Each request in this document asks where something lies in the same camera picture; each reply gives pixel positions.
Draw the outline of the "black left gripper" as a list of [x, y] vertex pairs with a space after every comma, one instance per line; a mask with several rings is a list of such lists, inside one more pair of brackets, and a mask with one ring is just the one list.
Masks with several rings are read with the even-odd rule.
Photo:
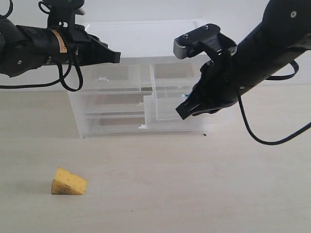
[[100, 38], [88, 34], [83, 25], [73, 24], [65, 27], [59, 24], [50, 26], [47, 30], [51, 36], [47, 57], [49, 66], [57, 63], [73, 65], [74, 59], [82, 67], [120, 62], [121, 52], [111, 50]]

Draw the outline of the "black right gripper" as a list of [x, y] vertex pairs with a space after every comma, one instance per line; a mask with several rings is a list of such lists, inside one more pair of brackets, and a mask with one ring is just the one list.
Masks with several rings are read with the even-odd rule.
[[217, 53], [206, 54], [209, 60], [200, 68], [199, 81], [193, 87], [189, 98], [175, 109], [182, 119], [203, 113], [213, 114], [236, 102], [235, 97], [233, 100], [224, 100], [221, 92], [232, 84], [232, 81], [225, 76], [227, 74], [225, 69], [229, 67], [237, 44], [222, 33], [219, 34], [218, 39], [222, 49]]

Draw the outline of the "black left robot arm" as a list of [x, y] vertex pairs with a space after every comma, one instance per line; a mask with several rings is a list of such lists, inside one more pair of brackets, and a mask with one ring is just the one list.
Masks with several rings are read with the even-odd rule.
[[42, 66], [78, 64], [81, 67], [120, 62], [114, 51], [85, 27], [70, 23], [38, 28], [0, 21], [0, 72], [10, 78]]

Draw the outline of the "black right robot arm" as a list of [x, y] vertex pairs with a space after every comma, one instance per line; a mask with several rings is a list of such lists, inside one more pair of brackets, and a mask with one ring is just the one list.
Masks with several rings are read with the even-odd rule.
[[176, 111], [182, 119], [214, 114], [231, 107], [238, 97], [311, 48], [311, 3], [308, 0], [271, 0], [261, 22], [240, 42], [206, 24], [177, 37], [173, 52], [178, 59], [202, 52], [209, 61], [201, 77]]

